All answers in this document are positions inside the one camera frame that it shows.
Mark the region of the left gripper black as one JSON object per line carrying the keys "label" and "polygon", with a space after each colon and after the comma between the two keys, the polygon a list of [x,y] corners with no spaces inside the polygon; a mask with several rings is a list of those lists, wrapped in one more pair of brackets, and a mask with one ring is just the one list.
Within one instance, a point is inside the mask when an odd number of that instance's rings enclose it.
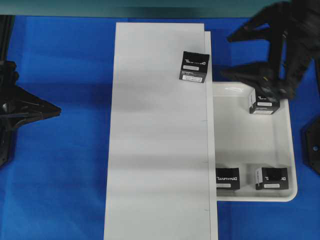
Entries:
{"label": "left gripper black", "polygon": [[[0,61],[0,124],[6,131],[15,131],[23,125],[58,117],[61,108],[16,86],[19,74],[13,61]],[[40,112],[13,114],[15,100],[22,106],[35,107]]]}

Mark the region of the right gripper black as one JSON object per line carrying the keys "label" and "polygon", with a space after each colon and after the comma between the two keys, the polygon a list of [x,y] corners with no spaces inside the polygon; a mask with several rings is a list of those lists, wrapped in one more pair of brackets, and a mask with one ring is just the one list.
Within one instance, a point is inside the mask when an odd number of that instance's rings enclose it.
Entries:
{"label": "right gripper black", "polygon": [[269,99],[293,99],[312,59],[320,56],[320,2],[278,1],[264,7],[227,37],[228,42],[264,39],[270,41],[285,26],[285,76],[279,80],[280,65],[252,62],[222,69],[233,82],[253,87]]}

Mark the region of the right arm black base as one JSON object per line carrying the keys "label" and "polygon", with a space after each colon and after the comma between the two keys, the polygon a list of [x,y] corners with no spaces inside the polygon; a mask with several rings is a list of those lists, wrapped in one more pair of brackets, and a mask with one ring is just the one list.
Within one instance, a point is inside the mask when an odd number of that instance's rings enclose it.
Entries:
{"label": "right arm black base", "polygon": [[314,117],[301,129],[302,158],[305,165],[320,174],[320,117]]}

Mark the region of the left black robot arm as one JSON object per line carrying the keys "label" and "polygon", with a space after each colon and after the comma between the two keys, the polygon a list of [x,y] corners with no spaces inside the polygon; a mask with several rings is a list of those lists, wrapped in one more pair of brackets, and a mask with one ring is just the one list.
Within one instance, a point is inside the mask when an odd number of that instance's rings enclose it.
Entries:
{"label": "left black robot arm", "polygon": [[61,108],[47,102],[16,84],[17,65],[7,60],[14,26],[13,15],[0,16],[0,165],[13,158],[18,128],[61,114]]}

